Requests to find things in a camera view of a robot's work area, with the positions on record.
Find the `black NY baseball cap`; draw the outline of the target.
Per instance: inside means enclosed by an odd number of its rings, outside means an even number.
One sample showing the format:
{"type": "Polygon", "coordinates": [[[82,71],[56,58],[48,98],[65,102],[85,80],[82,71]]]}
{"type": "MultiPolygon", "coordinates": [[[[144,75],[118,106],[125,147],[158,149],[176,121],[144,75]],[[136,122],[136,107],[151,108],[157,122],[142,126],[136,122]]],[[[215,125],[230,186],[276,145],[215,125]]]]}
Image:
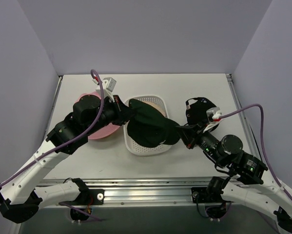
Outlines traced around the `black NY baseball cap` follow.
{"type": "Polygon", "coordinates": [[[213,116],[220,113],[220,108],[206,97],[190,98],[185,104],[188,132],[212,132],[218,127],[218,123],[213,124],[213,116]]]}

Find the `pink bucket hat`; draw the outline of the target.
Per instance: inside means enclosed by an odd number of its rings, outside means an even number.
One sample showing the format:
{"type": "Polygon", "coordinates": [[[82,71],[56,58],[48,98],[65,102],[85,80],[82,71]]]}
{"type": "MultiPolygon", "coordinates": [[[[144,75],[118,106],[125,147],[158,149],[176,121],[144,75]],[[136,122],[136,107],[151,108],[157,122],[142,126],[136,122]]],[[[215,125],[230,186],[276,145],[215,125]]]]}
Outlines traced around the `pink bucket hat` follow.
{"type": "MultiPolygon", "coordinates": [[[[83,97],[88,96],[88,95],[93,95],[93,96],[96,96],[97,98],[101,99],[99,93],[92,92],[92,93],[84,93],[84,94],[82,94],[78,98],[78,100],[76,102],[80,101],[83,97]]],[[[120,128],[120,126],[113,125],[113,124],[110,123],[107,126],[101,128],[100,130],[98,130],[98,131],[94,132],[93,134],[89,135],[88,139],[89,140],[99,140],[99,139],[106,138],[106,137],[112,135],[113,133],[115,133],[119,128],[120,128]]]]}

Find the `black cap green brim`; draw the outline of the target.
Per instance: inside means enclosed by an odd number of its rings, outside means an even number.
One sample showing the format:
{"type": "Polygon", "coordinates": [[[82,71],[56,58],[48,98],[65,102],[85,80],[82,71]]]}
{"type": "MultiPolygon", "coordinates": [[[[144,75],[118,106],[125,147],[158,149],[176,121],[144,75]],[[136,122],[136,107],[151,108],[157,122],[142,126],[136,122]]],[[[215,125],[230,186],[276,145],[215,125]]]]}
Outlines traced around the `black cap green brim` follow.
{"type": "Polygon", "coordinates": [[[161,144],[175,145],[180,136],[176,132],[177,122],[165,117],[152,105],[137,99],[129,100],[129,108],[135,111],[127,124],[127,133],[137,144],[155,148],[161,144]]]}

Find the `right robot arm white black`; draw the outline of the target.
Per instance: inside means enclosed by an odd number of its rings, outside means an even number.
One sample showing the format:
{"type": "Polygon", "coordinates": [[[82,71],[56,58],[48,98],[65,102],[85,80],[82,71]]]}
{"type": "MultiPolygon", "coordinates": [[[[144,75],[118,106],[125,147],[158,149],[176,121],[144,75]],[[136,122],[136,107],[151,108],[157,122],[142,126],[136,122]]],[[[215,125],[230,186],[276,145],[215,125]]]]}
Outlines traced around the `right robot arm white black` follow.
{"type": "Polygon", "coordinates": [[[260,159],[246,153],[240,138],[225,135],[218,140],[210,127],[199,125],[175,129],[188,149],[198,146],[218,172],[228,175],[226,179],[212,177],[206,189],[208,199],[222,198],[259,211],[292,234],[292,189],[260,159]]]}

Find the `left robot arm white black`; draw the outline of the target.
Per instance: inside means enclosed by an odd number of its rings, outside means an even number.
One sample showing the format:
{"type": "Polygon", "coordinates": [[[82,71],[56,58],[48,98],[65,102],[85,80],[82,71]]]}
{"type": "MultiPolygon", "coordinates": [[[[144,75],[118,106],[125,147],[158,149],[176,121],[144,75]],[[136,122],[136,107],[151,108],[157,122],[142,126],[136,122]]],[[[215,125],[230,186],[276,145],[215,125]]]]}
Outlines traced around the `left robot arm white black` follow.
{"type": "Polygon", "coordinates": [[[114,95],[99,99],[86,95],[73,105],[65,119],[49,132],[33,156],[9,179],[0,183],[0,213],[14,223],[23,223],[38,210],[61,202],[86,205],[91,193],[80,178],[55,186],[38,184],[61,161],[88,142],[88,136],[108,124],[124,125],[134,111],[114,95]]]}

